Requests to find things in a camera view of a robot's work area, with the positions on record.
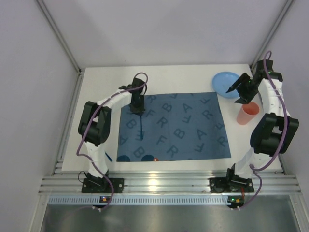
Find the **blue plastic plate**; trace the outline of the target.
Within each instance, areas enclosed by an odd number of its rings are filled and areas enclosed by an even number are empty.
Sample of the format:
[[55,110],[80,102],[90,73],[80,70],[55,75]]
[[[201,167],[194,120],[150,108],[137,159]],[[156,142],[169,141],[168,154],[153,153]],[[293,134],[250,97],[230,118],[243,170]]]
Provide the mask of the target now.
[[212,88],[220,96],[227,99],[238,98],[236,90],[227,93],[228,89],[238,80],[239,75],[233,72],[219,72],[212,79]]

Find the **blue metal spoon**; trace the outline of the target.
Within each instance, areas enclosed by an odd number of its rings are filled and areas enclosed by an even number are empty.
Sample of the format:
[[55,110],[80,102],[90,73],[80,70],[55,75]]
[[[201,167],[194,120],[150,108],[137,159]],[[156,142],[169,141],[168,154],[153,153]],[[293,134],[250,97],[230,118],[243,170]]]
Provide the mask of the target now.
[[140,115],[140,140],[143,140],[142,115]]

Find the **orange plastic cup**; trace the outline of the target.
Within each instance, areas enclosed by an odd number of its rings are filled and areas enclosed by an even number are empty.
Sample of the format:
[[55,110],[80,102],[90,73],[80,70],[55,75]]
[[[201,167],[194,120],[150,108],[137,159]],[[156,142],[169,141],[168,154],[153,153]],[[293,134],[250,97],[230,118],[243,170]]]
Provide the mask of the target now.
[[256,115],[259,113],[259,106],[254,103],[250,102],[249,104],[244,104],[239,110],[238,116],[236,121],[240,125],[246,125],[249,123]]

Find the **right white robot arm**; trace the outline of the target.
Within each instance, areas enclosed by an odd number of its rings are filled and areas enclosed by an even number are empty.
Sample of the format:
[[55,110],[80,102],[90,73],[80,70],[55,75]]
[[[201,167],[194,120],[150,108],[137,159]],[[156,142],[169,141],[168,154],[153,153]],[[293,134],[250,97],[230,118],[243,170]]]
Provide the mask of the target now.
[[254,172],[268,168],[279,154],[286,152],[298,127],[298,119],[288,113],[282,92],[283,77],[273,71],[273,60],[257,62],[252,77],[242,74],[227,90],[236,90],[237,103],[248,106],[256,95],[260,96],[264,115],[250,138],[250,150],[227,169],[228,185],[247,187]]

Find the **blue letter-print placemat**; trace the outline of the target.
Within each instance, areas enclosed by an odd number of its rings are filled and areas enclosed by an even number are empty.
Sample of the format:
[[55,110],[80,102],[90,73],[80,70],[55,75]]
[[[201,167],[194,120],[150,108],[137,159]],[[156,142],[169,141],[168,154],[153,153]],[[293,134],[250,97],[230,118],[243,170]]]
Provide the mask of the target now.
[[118,162],[212,160],[231,157],[215,92],[147,95],[142,115],[121,109]]

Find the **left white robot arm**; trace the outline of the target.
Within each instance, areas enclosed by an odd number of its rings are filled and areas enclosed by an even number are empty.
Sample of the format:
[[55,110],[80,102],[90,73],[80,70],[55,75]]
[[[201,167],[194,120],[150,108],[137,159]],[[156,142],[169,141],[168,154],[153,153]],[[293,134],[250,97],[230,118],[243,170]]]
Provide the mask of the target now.
[[112,95],[100,101],[85,103],[78,126],[82,139],[76,155],[89,160],[87,178],[107,180],[105,143],[111,132],[112,115],[125,106],[129,107],[132,114],[143,115],[147,82],[148,75],[139,72],[131,84],[119,87]]

